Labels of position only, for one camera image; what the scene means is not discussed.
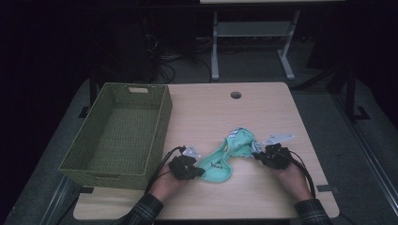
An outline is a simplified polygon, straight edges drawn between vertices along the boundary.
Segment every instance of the hole in table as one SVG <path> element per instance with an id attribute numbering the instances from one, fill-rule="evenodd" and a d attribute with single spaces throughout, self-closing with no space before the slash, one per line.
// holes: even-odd
<path id="1" fill-rule="evenodd" d="M 231 92 L 231 98 L 240 99 L 241 97 L 242 97 L 242 94 L 240 94 L 240 92 Z"/>

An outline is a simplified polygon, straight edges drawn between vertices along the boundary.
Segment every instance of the gray carpet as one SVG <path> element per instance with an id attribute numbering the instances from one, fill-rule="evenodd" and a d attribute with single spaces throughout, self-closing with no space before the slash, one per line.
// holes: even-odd
<path id="1" fill-rule="evenodd" d="M 237 82 L 285 82 L 295 86 L 312 78 L 316 69 L 305 68 L 312 43 L 295 43 L 289 54 L 291 65 L 297 78 L 288 81 L 283 75 L 282 66 L 274 51 L 278 46 L 267 46 L 260 50 L 247 49 L 236 54 L 220 55 L 219 83 Z M 209 66 L 210 55 L 200 55 Z M 176 70 L 175 83 L 207 83 L 209 73 L 201 63 L 188 60 L 168 64 Z M 342 96 L 332 96 L 326 92 L 329 79 L 325 79 L 306 91 L 292 91 L 298 111 L 308 130 L 315 152 L 329 183 L 339 191 L 334 193 L 341 212 L 357 224 L 398 224 L 398 217 L 390 207 L 382 189 L 375 180 L 364 157 L 360 144 L 352 132 L 351 125 L 336 101 Z M 159 78 L 155 83 L 163 83 Z M 386 173 L 396 185 L 398 165 L 394 162 L 398 152 L 398 133 L 384 113 L 377 107 L 371 92 L 361 84 L 357 85 L 356 104 L 369 113 L 371 120 L 359 121 L 356 126 L 362 131 L 369 144 L 377 150 Z M 85 82 L 69 110 L 61 121 L 40 163 L 15 204 L 8 217 L 7 225 L 40 224 L 46 215 L 48 224 L 109 224 L 108 221 L 78 221 L 73 218 L 73 208 L 69 206 L 78 196 L 80 186 L 70 182 L 65 189 L 65 198 L 61 198 L 59 207 L 47 211 L 63 176 L 57 170 L 62 158 L 77 134 L 83 119 L 78 118 L 82 108 L 89 105 L 88 82 Z M 334 224 L 350 224 L 344 217 L 333 219 Z"/>

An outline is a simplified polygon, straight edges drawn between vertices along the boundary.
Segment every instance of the basket handle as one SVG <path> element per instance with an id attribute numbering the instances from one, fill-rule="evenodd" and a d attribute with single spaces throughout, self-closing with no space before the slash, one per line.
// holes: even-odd
<path id="1" fill-rule="evenodd" d="M 144 93 L 144 94 L 149 93 L 148 89 L 144 87 L 129 87 L 129 91 L 130 93 Z"/>
<path id="2" fill-rule="evenodd" d="M 116 177 L 110 177 L 110 176 L 94 176 L 96 180 L 111 180 L 111 181 L 119 181 L 120 178 L 118 178 L 118 175 Z"/>

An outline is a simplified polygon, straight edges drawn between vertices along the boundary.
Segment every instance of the table leg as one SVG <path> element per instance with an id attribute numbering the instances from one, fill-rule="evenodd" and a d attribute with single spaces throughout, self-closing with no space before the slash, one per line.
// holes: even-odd
<path id="1" fill-rule="evenodd" d="M 219 59 L 217 57 L 217 12 L 214 12 L 213 22 L 213 52 L 211 53 L 211 79 L 217 81 L 219 75 Z"/>
<path id="2" fill-rule="evenodd" d="M 286 74 L 286 77 L 288 80 L 295 80 L 295 75 L 293 73 L 292 68 L 290 67 L 289 61 L 287 60 L 287 52 L 289 51 L 290 43 L 292 42 L 293 35 L 295 34 L 295 29 L 297 22 L 299 20 L 299 13 L 300 10 L 296 10 L 295 14 L 293 16 L 293 19 L 289 25 L 287 35 L 286 35 L 286 42 L 284 43 L 284 46 L 278 50 L 278 56 L 279 59 L 281 60 L 284 73 Z"/>

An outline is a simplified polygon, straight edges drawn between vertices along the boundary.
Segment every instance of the mint green cloth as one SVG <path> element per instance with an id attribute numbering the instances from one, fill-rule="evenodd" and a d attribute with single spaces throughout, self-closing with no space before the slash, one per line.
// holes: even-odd
<path id="1" fill-rule="evenodd" d="M 200 163 L 205 173 L 200 177 L 210 182 L 223 182 L 232 175 L 228 163 L 230 157 L 253 158 L 252 152 L 261 151 L 254 135 L 247 129 L 238 127 L 226 137 L 220 147 Z"/>

